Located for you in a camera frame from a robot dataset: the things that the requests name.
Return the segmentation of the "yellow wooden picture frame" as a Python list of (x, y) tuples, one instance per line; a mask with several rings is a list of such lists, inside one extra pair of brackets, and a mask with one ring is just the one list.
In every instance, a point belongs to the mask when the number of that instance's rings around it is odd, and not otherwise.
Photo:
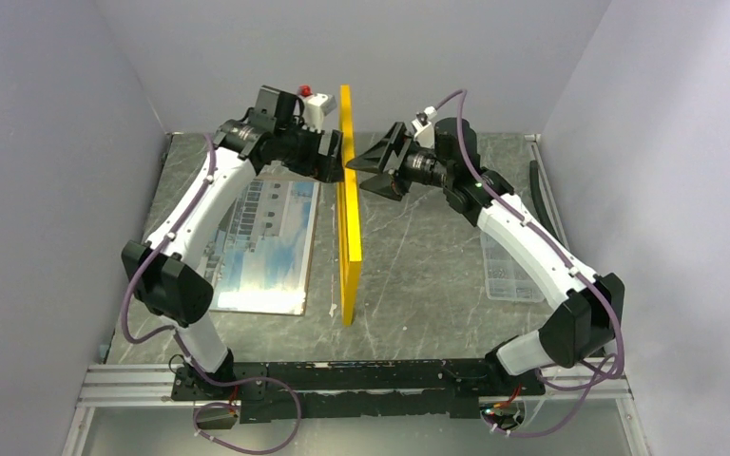
[(339, 127), (342, 133), (341, 158), (343, 181), (336, 188), (336, 217), (338, 263), (340, 279), (341, 321), (345, 327), (353, 324), (358, 281), (363, 259), (359, 211), (359, 189), (356, 172), (346, 164), (355, 157), (355, 129), (351, 89), (340, 87)]

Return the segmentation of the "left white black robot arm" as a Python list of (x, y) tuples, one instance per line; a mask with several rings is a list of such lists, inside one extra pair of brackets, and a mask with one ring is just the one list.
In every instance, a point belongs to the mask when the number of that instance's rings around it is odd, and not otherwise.
[(205, 142), (202, 167), (172, 212), (145, 240), (130, 240), (121, 252), (128, 285), (119, 325), (131, 344), (172, 333), (198, 373), (197, 387), (221, 399), (236, 381), (234, 355), (209, 315), (214, 288), (197, 271), (204, 247), (232, 203), (272, 162), (316, 181), (340, 182), (343, 135), (291, 116), (273, 128), (229, 120)]

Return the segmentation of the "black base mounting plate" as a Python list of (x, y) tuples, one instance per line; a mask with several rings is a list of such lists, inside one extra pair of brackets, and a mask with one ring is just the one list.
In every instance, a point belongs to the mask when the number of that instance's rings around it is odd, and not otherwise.
[(542, 396), (535, 373), (508, 376), (483, 358), (333, 362), (238, 362), (233, 388), (209, 384), (187, 365), (176, 369), (175, 402), (240, 401), (244, 424), (305, 419), (443, 414), (471, 419), (510, 398)]

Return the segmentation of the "building and sky photo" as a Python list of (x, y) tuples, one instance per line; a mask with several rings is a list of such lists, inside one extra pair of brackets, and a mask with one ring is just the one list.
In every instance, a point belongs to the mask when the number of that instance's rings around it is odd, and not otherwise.
[(198, 268), (214, 289), (212, 311), (305, 313), (319, 190), (313, 181), (284, 179), (244, 187)]

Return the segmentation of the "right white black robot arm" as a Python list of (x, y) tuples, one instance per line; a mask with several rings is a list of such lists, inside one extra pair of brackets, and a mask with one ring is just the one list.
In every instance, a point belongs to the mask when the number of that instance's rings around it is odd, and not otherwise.
[(519, 385), (522, 374), (549, 365), (571, 368), (618, 341), (624, 284), (598, 275), (571, 254), (529, 211), (512, 185), (481, 163), (477, 135), (468, 121), (428, 124), (420, 140), (403, 123), (347, 168), (368, 174), (360, 187), (401, 200), (415, 184), (442, 189), (450, 208), (498, 242), (534, 281), (552, 313), (544, 325), (515, 336), (486, 356), (485, 381), (498, 394)]

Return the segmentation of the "clear plastic compartment box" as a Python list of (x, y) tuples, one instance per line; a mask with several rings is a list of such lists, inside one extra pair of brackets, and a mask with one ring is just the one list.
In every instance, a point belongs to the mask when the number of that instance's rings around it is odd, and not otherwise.
[(523, 303), (544, 301), (539, 287), (496, 240), (481, 233), (480, 243), (488, 299)]

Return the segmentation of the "aluminium extrusion rail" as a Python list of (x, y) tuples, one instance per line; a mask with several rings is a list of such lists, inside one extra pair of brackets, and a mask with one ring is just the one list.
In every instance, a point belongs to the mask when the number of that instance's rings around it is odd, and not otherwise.
[[(603, 380), (591, 389), (599, 361), (589, 359), (573, 368), (548, 367), (539, 375), (523, 375), (522, 386), (479, 385), (475, 373), (467, 373), (469, 361), (412, 360), (354, 363), (242, 363), (237, 373), (252, 384), (241, 387), (238, 400), (262, 401), (267, 396), (260, 373), (270, 374), (299, 394), (333, 397), (345, 392), (384, 395), (416, 395), (448, 390), (462, 397), (475, 397), (481, 404), (514, 401), (630, 400), (633, 394), (626, 378)], [(88, 368), (79, 403), (83, 407), (145, 407), (202, 405), (208, 394), (191, 386), (177, 368), (159, 365), (94, 365)]]

